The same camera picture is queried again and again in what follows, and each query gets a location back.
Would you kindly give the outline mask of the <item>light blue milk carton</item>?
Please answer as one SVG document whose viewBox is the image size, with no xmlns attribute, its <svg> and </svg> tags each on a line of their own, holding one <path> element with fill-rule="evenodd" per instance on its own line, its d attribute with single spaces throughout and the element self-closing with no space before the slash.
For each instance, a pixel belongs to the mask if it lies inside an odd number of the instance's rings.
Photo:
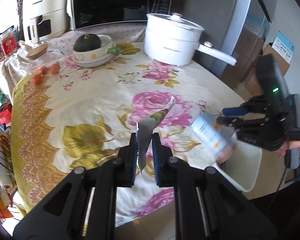
<svg viewBox="0 0 300 240">
<path fill-rule="evenodd" d="M 207 112 L 200 113 L 191 124 L 191 128 L 218 164 L 230 159 L 237 146 L 234 130 L 217 124 L 217 116 Z"/>
</svg>

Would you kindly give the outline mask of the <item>silver torn wrapper piece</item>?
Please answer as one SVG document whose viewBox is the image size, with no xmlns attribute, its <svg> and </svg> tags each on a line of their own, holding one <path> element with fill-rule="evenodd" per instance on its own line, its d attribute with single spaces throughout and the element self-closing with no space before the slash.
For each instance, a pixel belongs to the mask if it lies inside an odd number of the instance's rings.
<svg viewBox="0 0 300 240">
<path fill-rule="evenodd" d="M 146 154 L 152 140 L 153 130 L 157 128 L 175 103 L 175 97 L 171 96 L 166 106 L 158 112 L 144 117 L 136 125 L 136 142 L 138 145 L 137 167 L 140 173 L 146 167 Z"/>
</svg>

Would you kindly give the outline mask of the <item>cardboard box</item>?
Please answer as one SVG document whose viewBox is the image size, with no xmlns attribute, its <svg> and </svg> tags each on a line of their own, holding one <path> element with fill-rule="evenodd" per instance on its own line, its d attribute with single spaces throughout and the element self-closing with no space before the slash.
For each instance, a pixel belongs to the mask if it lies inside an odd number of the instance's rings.
<svg viewBox="0 0 300 240">
<path fill-rule="evenodd" d="M 245 85 L 253 96 L 263 94 L 263 85 L 275 76 L 275 64 L 280 69 L 282 76 L 290 67 L 290 64 L 273 47 L 267 45 L 263 54 L 257 58 L 253 66 L 253 75 Z"/>
</svg>

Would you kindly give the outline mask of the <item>white plastic chair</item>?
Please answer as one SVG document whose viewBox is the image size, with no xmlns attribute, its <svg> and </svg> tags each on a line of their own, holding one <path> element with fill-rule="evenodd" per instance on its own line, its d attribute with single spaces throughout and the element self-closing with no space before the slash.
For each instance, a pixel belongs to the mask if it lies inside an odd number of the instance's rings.
<svg viewBox="0 0 300 240">
<path fill-rule="evenodd" d="M 217 163 L 213 167 L 223 175 L 236 189 L 250 192 L 256 183 L 262 159 L 262 149 L 245 142 L 239 141 L 234 134 L 232 136 L 236 148 L 224 165 L 220 168 Z"/>
</svg>

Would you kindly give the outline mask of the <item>blue white poster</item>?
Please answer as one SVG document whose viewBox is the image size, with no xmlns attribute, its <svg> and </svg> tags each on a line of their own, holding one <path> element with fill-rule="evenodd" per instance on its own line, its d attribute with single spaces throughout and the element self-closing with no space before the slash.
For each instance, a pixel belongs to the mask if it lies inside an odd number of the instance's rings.
<svg viewBox="0 0 300 240">
<path fill-rule="evenodd" d="M 272 48 L 281 55 L 287 63 L 290 63 L 295 52 L 295 45 L 280 31 L 277 32 L 274 38 Z"/>
</svg>

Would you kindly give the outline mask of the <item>floral tablecloth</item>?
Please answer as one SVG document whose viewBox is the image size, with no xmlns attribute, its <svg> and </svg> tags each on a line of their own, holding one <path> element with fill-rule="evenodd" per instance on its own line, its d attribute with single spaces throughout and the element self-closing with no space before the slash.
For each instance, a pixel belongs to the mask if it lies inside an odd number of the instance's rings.
<svg viewBox="0 0 300 240">
<path fill-rule="evenodd" d="M 85 69 L 75 65 L 72 48 L 80 32 L 49 41 L 65 53 L 56 75 L 40 85 L 23 77 L 13 94 L 11 150 L 18 192 L 30 211 L 69 172 L 92 169 L 115 158 L 128 145 L 136 123 L 175 103 L 157 128 L 161 143 L 190 165 L 204 168 L 214 159 L 191 129 L 201 113 L 220 115 L 242 103 L 230 87 L 199 64 L 176 67 L 143 51 L 143 24 L 109 24 L 90 29 L 109 35 L 120 54 Z"/>
</svg>

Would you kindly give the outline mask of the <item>grey refrigerator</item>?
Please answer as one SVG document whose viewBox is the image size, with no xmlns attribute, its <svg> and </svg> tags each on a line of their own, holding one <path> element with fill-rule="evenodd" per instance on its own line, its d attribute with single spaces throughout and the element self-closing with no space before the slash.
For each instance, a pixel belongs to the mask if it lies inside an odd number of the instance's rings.
<svg viewBox="0 0 300 240">
<path fill-rule="evenodd" d="M 195 52 L 194 61 L 218 78 L 243 82 L 259 56 L 273 21 L 277 0 L 172 0 L 171 12 L 201 25 L 200 42 L 231 55 L 235 66 Z"/>
</svg>

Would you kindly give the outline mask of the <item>white electric pot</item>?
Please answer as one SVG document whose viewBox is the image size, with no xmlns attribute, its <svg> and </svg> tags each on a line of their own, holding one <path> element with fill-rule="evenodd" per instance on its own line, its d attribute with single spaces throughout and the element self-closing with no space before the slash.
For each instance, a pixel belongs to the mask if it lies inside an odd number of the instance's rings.
<svg viewBox="0 0 300 240">
<path fill-rule="evenodd" d="M 202 26 L 183 19 L 181 14 L 150 13 L 144 51 L 151 59 L 175 66 L 190 64 L 196 51 L 234 66 L 237 63 L 234 57 L 213 48 L 210 42 L 200 43 L 203 32 Z"/>
</svg>

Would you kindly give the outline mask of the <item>white stacked bowls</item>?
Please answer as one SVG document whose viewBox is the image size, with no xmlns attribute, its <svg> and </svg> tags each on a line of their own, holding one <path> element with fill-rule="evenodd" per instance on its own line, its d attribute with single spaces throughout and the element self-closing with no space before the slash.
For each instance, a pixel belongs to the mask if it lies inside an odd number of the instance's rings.
<svg viewBox="0 0 300 240">
<path fill-rule="evenodd" d="M 98 35 L 101 39 L 101 48 L 87 51 L 87 52 L 77 52 L 73 50 L 72 59 L 75 64 L 82 68 L 93 68 L 98 67 L 114 56 L 107 53 L 108 48 L 115 47 L 112 38 L 108 35 Z"/>
</svg>

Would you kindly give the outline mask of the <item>green lime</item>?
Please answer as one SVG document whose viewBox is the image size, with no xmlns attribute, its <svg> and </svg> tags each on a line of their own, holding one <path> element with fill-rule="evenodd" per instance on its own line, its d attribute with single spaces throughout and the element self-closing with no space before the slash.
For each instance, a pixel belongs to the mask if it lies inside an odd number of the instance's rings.
<svg viewBox="0 0 300 240">
<path fill-rule="evenodd" d="M 108 48 L 107 53 L 114 56 L 118 56 L 121 53 L 121 49 L 119 47 Z"/>
</svg>

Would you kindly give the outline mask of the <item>glass jar with oranges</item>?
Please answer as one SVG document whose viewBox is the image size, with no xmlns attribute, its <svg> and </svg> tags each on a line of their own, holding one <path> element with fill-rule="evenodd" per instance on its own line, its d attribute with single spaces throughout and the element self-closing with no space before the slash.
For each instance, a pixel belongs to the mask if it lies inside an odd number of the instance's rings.
<svg viewBox="0 0 300 240">
<path fill-rule="evenodd" d="M 61 50 L 51 49 L 47 44 L 32 48 L 26 55 L 29 61 L 26 72 L 32 85 L 41 85 L 48 74 L 58 74 L 63 68 L 63 57 L 65 54 Z"/>
</svg>

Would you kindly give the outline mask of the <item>dark green pumpkin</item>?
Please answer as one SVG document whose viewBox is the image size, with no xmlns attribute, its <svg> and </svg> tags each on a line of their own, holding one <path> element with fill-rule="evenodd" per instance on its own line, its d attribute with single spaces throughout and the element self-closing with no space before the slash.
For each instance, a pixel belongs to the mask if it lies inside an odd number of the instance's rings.
<svg viewBox="0 0 300 240">
<path fill-rule="evenodd" d="M 77 52 L 87 52 L 101 48 L 101 44 L 101 39 L 97 35 L 84 34 L 76 40 L 73 50 Z"/>
</svg>

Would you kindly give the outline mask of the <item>red tea tin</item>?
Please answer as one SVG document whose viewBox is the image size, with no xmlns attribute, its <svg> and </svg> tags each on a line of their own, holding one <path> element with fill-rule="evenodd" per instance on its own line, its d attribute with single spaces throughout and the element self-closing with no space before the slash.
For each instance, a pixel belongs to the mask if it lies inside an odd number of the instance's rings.
<svg viewBox="0 0 300 240">
<path fill-rule="evenodd" d="M 17 43 L 12 33 L 2 35 L 0 44 L 5 56 L 10 56 L 18 50 Z"/>
</svg>

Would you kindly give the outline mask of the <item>black microwave oven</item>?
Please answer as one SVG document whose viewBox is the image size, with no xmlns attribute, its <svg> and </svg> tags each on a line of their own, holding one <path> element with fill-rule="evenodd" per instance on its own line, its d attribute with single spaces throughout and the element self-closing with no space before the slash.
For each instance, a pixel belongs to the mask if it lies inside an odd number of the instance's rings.
<svg viewBox="0 0 300 240">
<path fill-rule="evenodd" d="M 147 14 L 169 14 L 172 0 L 70 0 L 74 29 L 147 20 Z"/>
</svg>

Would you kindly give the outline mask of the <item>white air fryer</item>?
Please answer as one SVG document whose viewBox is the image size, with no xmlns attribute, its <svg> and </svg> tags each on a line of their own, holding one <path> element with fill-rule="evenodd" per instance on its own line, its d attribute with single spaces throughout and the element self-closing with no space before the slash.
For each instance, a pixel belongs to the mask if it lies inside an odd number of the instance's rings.
<svg viewBox="0 0 300 240">
<path fill-rule="evenodd" d="M 23 0 L 25 42 L 60 37 L 68 28 L 67 0 Z"/>
</svg>

